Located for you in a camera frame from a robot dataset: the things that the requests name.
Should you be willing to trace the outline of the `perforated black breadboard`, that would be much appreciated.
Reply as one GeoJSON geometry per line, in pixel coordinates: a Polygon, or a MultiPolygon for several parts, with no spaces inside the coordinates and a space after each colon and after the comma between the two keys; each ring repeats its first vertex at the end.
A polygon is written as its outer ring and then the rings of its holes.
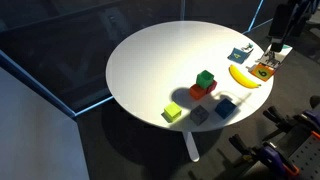
{"type": "Polygon", "coordinates": [[[320,180],[320,137],[317,133],[300,139],[291,138],[281,149],[299,170],[295,175],[287,174],[285,180],[320,180]]]}

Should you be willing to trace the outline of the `grey block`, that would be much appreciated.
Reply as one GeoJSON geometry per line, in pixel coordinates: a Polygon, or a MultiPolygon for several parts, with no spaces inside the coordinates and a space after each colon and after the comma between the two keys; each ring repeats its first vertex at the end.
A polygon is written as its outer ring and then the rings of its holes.
{"type": "Polygon", "coordinates": [[[197,125],[201,125],[209,116],[209,112],[201,105],[195,107],[190,113],[190,119],[197,125]]]}

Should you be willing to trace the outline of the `black purple clamp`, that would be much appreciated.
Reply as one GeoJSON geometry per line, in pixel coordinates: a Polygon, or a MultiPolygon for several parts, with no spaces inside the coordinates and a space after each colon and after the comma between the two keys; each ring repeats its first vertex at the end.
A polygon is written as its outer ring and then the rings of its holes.
{"type": "Polygon", "coordinates": [[[288,133],[293,129],[294,126],[297,125],[302,125],[310,131],[320,133],[319,120],[314,117],[310,111],[304,111],[302,114],[294,116],[282,116],[275,106],[270,106],[267,110],[263,111],[263,115],[267,119],[271,120],[277,127],[274,132],[264,138],[264,141],[272,139],[282,132],[288,133]]]}

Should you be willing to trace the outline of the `yellow banana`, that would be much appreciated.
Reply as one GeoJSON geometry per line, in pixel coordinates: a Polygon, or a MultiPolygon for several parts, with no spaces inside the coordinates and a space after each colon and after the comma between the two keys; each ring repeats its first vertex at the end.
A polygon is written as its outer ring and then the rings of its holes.
{"type": "Polygon", "coordinates": [[[260,84],[246,77],[235,65],[229,66],[229,73],[232,78],[243,87],[254,89],[260,87],[260,84]]]}

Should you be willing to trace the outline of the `yellow-green block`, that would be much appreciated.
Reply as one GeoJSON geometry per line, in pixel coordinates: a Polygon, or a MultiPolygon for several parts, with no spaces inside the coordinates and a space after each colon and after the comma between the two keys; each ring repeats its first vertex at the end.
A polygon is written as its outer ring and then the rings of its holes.
{"type": "Polygon", "coordinates": [[[171,102],[164,108],[164,114],[170,122],[174,122],[181,116],[182,109],[175,102],[171,102]]]}

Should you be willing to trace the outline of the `blue number four cube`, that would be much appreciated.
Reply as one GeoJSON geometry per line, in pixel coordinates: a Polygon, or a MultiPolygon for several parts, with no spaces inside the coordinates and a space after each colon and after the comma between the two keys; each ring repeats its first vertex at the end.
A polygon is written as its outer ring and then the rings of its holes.
{"type": "Polygon", "coordinates": [[[234,48],[230,55],[228,56],[228,59],[234,62],[237,62],[239,64],[242,64],[248,57],[250,53],[247,51],[243,51],[238,48],[234,48]]]}

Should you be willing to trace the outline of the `red block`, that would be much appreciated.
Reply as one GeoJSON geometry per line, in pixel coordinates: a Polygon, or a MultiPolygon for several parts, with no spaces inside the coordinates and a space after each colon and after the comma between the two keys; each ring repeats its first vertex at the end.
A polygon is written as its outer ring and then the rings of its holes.
{"type": "Polygon", "coordinates": [[[206,94],[210,94],[213,90],[215,90],[216,86],[217,81],[213,80],[212,84],[206,89],[206,94]]]}

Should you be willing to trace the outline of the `round white table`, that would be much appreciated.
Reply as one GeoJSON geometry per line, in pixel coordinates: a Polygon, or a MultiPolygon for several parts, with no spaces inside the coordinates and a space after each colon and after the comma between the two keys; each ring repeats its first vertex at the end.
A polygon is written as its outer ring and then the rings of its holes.
{"type": "Polygon", "coordinates": [[[119,105],[139,120],[183,134],[189,157],[199,160],[192,134],[224,128],[252,115],[267,100],[273,79],[260,87],[248,89],[229,74],[232,49],[251,42],[245,35],[213,23],[174,21],[142,29],[122,41],[110,55],[106,66],[106,82],[119,105]],[[217,86],[199,100],[189,94],[191,86],[203,70],[214,75],[217,86]],[[215,108],[229,99],[236,109],[221,118],[215,108]],[[164,108],[175,102],[181,116],[170,122],[164,108]],[[191,119],[198,105],[208,112],[199,126],[191,119]]]}

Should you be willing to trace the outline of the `purple orange clamp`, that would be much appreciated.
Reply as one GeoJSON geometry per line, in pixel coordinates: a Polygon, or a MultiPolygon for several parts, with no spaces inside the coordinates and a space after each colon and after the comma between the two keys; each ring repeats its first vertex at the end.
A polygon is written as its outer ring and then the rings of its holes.
{"type": "Polygon", "coordinates": [[[238,134],[231,136],[229,142],[241,154],[240,158],[234,163],[235,167],[261,162],[278,176],[294,177],[300,174],[300,169],[270,143],[264,143],[261,147],[248,147],[238,134]]]}

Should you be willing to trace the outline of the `green block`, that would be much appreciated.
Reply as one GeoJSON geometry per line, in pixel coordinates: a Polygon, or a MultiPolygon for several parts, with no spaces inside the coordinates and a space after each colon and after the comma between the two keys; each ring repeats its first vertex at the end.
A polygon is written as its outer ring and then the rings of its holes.
{"type": "Polygon", "coordinates": [[[196,84],[202,89],[208,88],[214,80],[214,75],[207,70],[203,70],[197,75],[196,84]]]}

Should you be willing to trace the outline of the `blue block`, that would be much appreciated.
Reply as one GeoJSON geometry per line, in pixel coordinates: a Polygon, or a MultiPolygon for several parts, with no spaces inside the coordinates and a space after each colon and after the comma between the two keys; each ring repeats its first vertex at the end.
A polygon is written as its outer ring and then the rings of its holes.
{"type": "Polygon", "coordinates": [[[229,99],[225,98],[219,102],[215,108],[215,112],[223,119],[227,118],[236,109],[236,105],[229,99]]]}

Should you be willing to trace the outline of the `orange number six cube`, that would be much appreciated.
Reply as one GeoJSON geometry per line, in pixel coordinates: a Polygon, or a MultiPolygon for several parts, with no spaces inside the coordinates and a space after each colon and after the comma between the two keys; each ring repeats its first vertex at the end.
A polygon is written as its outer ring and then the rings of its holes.
{"type": "Polygon", "coordinates": [[[259,63],[256,65],[253,65],[249,69],[249,73],[257,77],[258,79],[266,82],[273,76],[273,74],[275,73],[275,70],[267,65],[259,63]]]}

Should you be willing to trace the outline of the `orange block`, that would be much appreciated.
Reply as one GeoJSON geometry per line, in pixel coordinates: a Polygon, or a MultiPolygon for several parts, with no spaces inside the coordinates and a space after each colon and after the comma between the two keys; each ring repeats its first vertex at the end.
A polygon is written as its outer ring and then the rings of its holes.
{"type": "Polygon", "coordinates": [[[193,99],[199,100],[206,95],[206,90],[202,89],[199,85],[194,84],[190,87],[189,94],[193,99]]]}

